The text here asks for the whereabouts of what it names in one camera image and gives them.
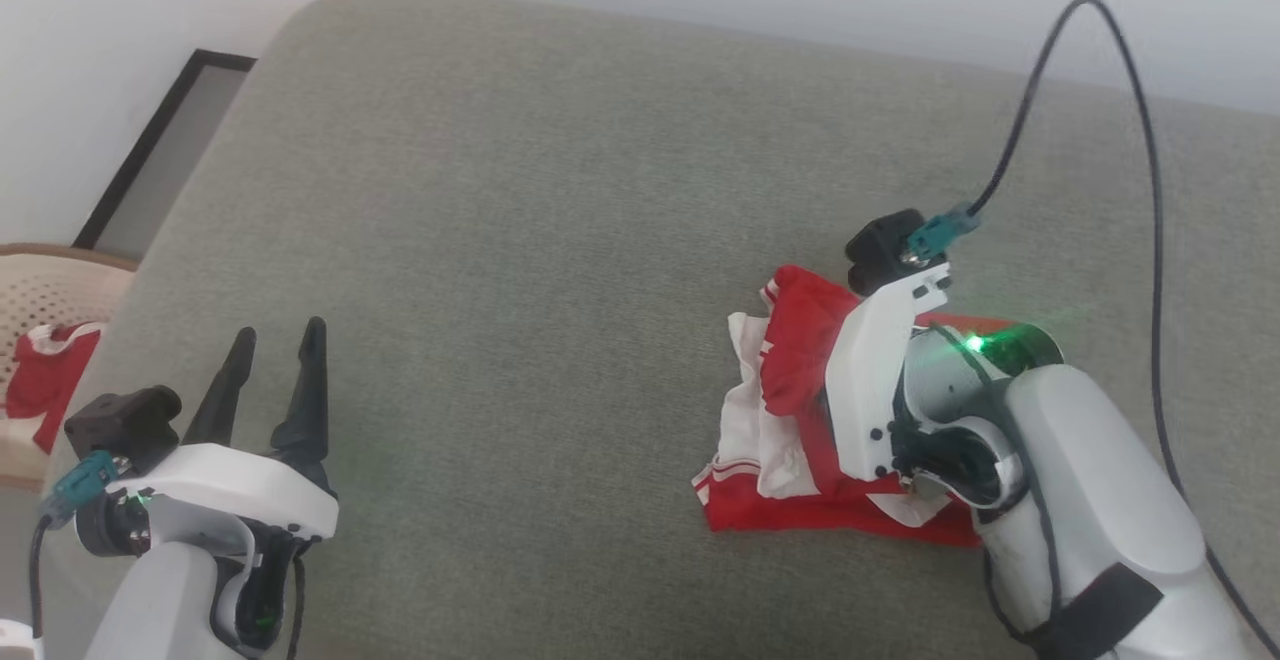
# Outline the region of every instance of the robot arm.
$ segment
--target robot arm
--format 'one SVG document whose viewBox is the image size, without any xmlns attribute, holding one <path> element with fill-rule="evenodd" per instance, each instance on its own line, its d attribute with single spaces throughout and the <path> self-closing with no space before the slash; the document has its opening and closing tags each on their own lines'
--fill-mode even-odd
<svg viewBox="0 0 1280 660">
<path fill-rule="evenodd" d="M 892 237 L 868 239 L 893 232 L 873 223 L 847 249 L 868 297 L 827 367 L 841 469 L 896 469 L 970 505 L 993 608 L 1038 656 L 1247 657 L 1196 518 L 1114 402 L 1034 329 L 974 350 L 955 329 L 915 327 L 946 302 L 950 263 L 920 269 L 886 251 Z"/>
<path fill-rule="evenodd" d="M 138 558 L 87 659 L 260 657 L 279 637 L 291 565 L 301 572 L 301 555 L 333 537 L 338 500 L 321 467 L 325 324 L 307 324 L 302 370 L 269 455 L 229 446 L 255 342 L 251 327 L 237 335 L 182 441 L 169 427 L 180 411 L 169 388 L 104 395 L 67 421 L 82 463 L 46 500 L 50 527 L 74 515 L 93 555 Z M 294 638 L 300 620 L 294 614 Z M 20 645 L 38 660 L 38 625 L 27 637 Z"/>
</svg>

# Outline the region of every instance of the gray couch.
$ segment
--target gray couch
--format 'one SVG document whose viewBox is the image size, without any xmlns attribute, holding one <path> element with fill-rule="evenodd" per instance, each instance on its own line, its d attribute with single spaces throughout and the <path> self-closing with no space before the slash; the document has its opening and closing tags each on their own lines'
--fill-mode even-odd
<svg viewBox="0 0 1280 660">
<path fill-rule="evenodd" d="M 760 312 L 781 263 L 840 280 L 870 217 L 972 198 L 1023 81 L 509 0 L 319 0 L 252 70 L 77 404 L 165 382 L 182 426 L 252 324 L 236 445 L 262 450 L 328 318 L 342 515 L 307 555 L 305 659 L 1028 657 L 977 553 L 710 533 L 689 483 L 736 379 L 726 315 Z M 1153 113 L 1170 431 L 1280 629 L 1280 119 Z M 986 215 L 951 310 L 1043 324 L 1155 446 L 1129 95 L 1047 82 Z M 70 579 L 50 656 L 74 657 L 128 563 L 68 532 L 47 563 Z"/>
</svg>

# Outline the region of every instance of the black frame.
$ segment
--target black frame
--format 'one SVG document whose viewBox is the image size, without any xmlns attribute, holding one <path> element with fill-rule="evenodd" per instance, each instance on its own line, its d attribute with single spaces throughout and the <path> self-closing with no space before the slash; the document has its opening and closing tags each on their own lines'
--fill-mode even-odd
<svg viewBox="0 0 1280 660">
<path fill-rule="evenodd" d="M 138 136 L 138 141 L 133 143 L 133 150 L 129 150 L 128 157 L 124 157 L 124 162 L 120 162 L 120 169 L 115 171 L 110 185 L 106 185 L 102 198 L 93 206 L 93 211 L 88 215 L 88 221 L 81 228 L 76 242 L 72 242 L 72 247 L 92 249 L 97 244 L 102 232 L 106 230 L 106 223 L 111 221 L 111 215 L 115 214 L 115 210 L 124 201 L 124 193 L 129 191 L 129 185 L 133 185 L 138 171 L 142 171 L 142 165 L 151 157 L 151 151 L 156 148 L 160 136 L 164 136 L 164 130 L 173 122 L 174 114 L 178 114 L 178 107 L 182 107 L 182 101 L 187 98 L 187 93 L 196 84 L 200 72 L 206 67 L 250 72 L 256 61 L 255 58 L 215 52 L 212 50 L 196 50 L 191 54 L 186 67 L 178 73 L 178 81 L 173 82 L 173 87 L 169 88 L 164 100 L 160 101 L 160 107 L 156 107 L 154 116 L 142 128 L 142 136 Z"/>
</svg>

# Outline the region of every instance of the red cloth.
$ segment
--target red cloth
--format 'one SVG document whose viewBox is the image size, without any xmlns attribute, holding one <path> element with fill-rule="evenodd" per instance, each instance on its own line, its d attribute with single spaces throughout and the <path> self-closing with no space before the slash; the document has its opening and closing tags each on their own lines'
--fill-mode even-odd
<svg viewBox="0 0 1280 660">
<path fill-rule="evenodd" d="M 54 450 L 72 394 L 97 347 L 100 327 L 101 324 L 41 326 L 20 336 L 14 347 L 18 368 L 5 390 L 5 414 L 35 418 L 44 413 L 45 420 L 32 440 L 46 454 Z"/>
<path fill-rule="evenodd" d="M 760 386 L 764 407 L 778 417 L 794 417 L 800 443 L 819 495 L 772 499 L 756 491 L 758 468 L 735 473 L 732 468 L 704 469 L 699 492 L 705 489 L 707 518 L 713 531 L 856 528 L 890 537 L 905 537 L 942 545 L 977 546 L 969 508 L 951 501 L 919 528 L 908 527 L 884 514 L 869 498 L 901 492 L 897 473 L 874 482 L 850 478 L 840 469 L 827 413 L 819 402 L 826 382 L 827 358 L 858 295 L 795 265 L 774 272 L 764 290 L 773 301 L 764 335 Z M 924 313 L 919 324 L 947 324 L 965 333 L 996 333 L 1010 322 L 997 318 L 966 318 L 950 313 Z"/>
</svg>

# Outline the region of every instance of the black cable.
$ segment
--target black cable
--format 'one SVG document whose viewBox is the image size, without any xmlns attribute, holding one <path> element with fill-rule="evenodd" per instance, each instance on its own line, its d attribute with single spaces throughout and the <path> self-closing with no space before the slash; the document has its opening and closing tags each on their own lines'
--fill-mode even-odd
<svg viewBox="0 0 1280 660">
<path fill-rule="evenodd" d="M 1018 141 L 1021 137 L 1023 127 L 1027 123 L 1027 114 L 1030 111 L 1032 100 L 1036 98 L 1036 91 L 1039 87 L 1041 77 L 1043 75 L 1044 67 L 1048 63 L 1053 45 L 1057 42 L 1057 37 L 1062 33 L 1062 27 L 1066 20 L 1070 19 L 1071 14 L 1080 5 L 1093 5 L 1097 8 L 1098 13 L 1102 14 L 1102 19 L 1106 20 L 1107 28 L 1111 31 L 1111 36 L 1115 38 L 1116 49 L 1120 50 L 1120 58 L 1124 60 L 1125 73 L 1129 74 L 1129 83 L 1133 87 L 1134 104 L 1138 105 L 1138 118 L 1142 122 L 1142 137 L 1147 146 L 1147 168 L 1151 174 L 1151 206 L 1152 206 L 1152 232 L 1155 235 L 1153 249 L 1152 249 L 1152 290 L 1151 290 L 1151 404 L 1156 418 L 1156 437 L 1160 443 L 1160 454 L 1165 459 L 1165 472 L 1169 473 L 1169 481 L 1172 483 L 1175 490 L 1183 499 L 1187 499 L 1187 490 L 1183 487 L 1181 476 L 1178 473 L 1178 463 L 1174 460 L 1174 452 L 1169 445 L 1169 428 L 1165 423 L 1165 391 L 1164 382 L 1161 379 L 1161 327 L 1164 317 L 1164 284 L 1165 284 L 1165 203 L 1164 192 L 1161 185 L 1160 174 L 1160 157 L 1156 151 L 1156 132 L 1152 128 L 1151 113 L 1147 109 L 1147 95 L 1142 90 L 1142 81 L 1138 78 L 1138 67 L 1133 61 L 1133 54 L 1129 51 L 1129 43 L 1124 38 L 1124 33 L 1120 32 L 1120 24 L 1116 22 L 1115 17 L 1111 14 L 1111 9 L 1107 8 L 1106 3 L 1102 0 L 1071 0 L 1066 8 L 1062 10 L 1057 22 L 1048 32 L 1044 38 L 1044 45 L 1041 49 L 1039 58 L 1036 59 L 1036 67 L 1032 68 L 1032 75 L 1027 78 L 1027 87 L 1023 91 L 1023 98 L 1018 107 L 1018 114 L 1014 118 L 1014 127 L 1009 132 L 1009 139 L 1005 142 L 1005 151 L 1000 155 L 1000 162 L 996 162 L 996 171 L 992 173 L 991 182 L 978 196 L 978 200 L 973 205 L 969 205 L 968 212 L 975 215 L 983 206 L 987 206 L 987 201 L 991 200 L 992 194 L 996 194 L 996 189 L 1000 187 L 1000 182 L 1005 178 L 1005 173 L 1009 169 L 1010 160 L 1014 157 L 1014 150 L 1018 148 Z M 1222 568 L 1221 562 L 1213 553 L 1213 549 L 1206 544 L 1206 559 L 1208 560 L 1210 569 L 1213 570 L 1213 576 L 1217 577 L 1217 582 L 1222 585 L 1222 590 L 1226 596 L 1235 605 L 1235 609 L 1244 618 L 1244 623 L 1249 625 L 1249 629 L 1258 637 L 1258 641 L 1266 647 L 1271 657 L 1280 660 L 1280 647 L 1276 646 L 1271 636 L 1267 634 L 1266 628 L 1258 622 L 1257 615 L 1249 609 L 1248 602 L 1240 591 L 1236 590 L 1235 583 L 1231 582 L 1226 569 Z"/>
<path fill-rule="evenodd" d="M 987 605 L 991 606 L 991 611 L 996 614 L 996 619 L 1000 620 L 1001 627 L 1005 628 L 1009 637 L 1025 645 L 1027 633 L 1014 625 L 1014 622 L 1009 619 L 1005 609 L 1000 606 L 1000 599 L 996 597 L 995 568 L 992 567 L 991 551 L 987 550 L 987 546 L 983 546 L 982 549 L 982 587 L 987 591 Z"/>
<path fill-rule="evenodd" d="M 1138 101 L 1138 114 L 1142 116 L 1143 136 L 1146 136 L 1147 139 L 1147 162 L 1151 164 L 1152 168 L 1152 185 L 1155 187 L 1156 205 L 1161 205 L 1160 160 L 1156 159 L 1156 138 L 1152 136 L 1151 116 L 1147 113 L 1147 97 L 1143 95 L 1142 82 L 1138 81 L 1138 68 L 1134 67 L 1133 55 L 1129 54 L 1129 43 L 1125 42 L 1124 35 L 1120 32 L 1120 26 L 1117 26 L 1116 18 L 1112 17 L 1111 9 L 1107 8 L 1106 3 L 1102 0 L 1071 0 L 1060 17 L 1057 17 L 1052 29 L 1048 31 L 1048 36 L 1044 38 L 1044 43 L 1041 46 L 1041 54 L 1036 59 L 1036 67 L 1032 68 L 1032 75 L 1027 78 L 1023 100 L 1018 105 L 1018 114 L 1014 116 L 1014 127 L 1009 132 L 1009 139 L 1005 141 L 1005 151 L 1002 151 L 1000 160 L 996 162 L 996 171 L 991 173 L 991 182 L 987 182 L 987 187 L 984 187 L 982 194 L 978 194 L 978 200 L 974 200 L 974 203 L 969 205 L 969 215 L 978 215 L 979 210 L 983 210 L 983 207 L 987 206 L 987 201 L 991 200 L 991 196 L 996 194 L 1000 182 L 1004 180 L 1009 164 L 1014 159 L 1014 150 L 1018 148 L 1018 141 L 1023 136 L 1023 127 L 1027 124 L 1027 116 L 1032 109 L 1032 100 L 1036 98 L 1036 91 L 1039 88 L 1039 81 L 1044 74 L 1044 67 L 1048 64 L 1050 54 L 1053 52 L 1053 46 L 1057 45 L 1057 37 L 1062 33 L 1066 20 L 1073 17 L 1080 5 L 1093 5 L 1093 8 L 1098 9 L 1098 13 L 1102 14 L 1102 19 L 1106 20 L 1107 27 L 1111 29 L 1111 36 L 1115 37 L 1116 45 L 1120 49 L 1125 72 L 1129 73 L 1129 82 L 1133 84 L 1134 100 Z M 1157 210 L 1157 214 L 1162 217 L 1160 210 Z"/>
<path fill-rule="evenodd" d="M 302 555 L 293 555 L 293 629 L 289 631 L 289 652 L 285 660 L 298 655 L 298 641 L 302 638 L 302 601 L 307 590 L 307 570 L 302 567 Z"/>
<path fill-rule="evenodd" d="M 45 544 L 45 531 L 54 522 L 41 515 L 36 531 L 31 533 L 31 555 L 27 558 L 27 588 L 31 591 L 31 637 L 45 637 L 45 606 L 40 596 L 40 547 Z"/>
</svg>

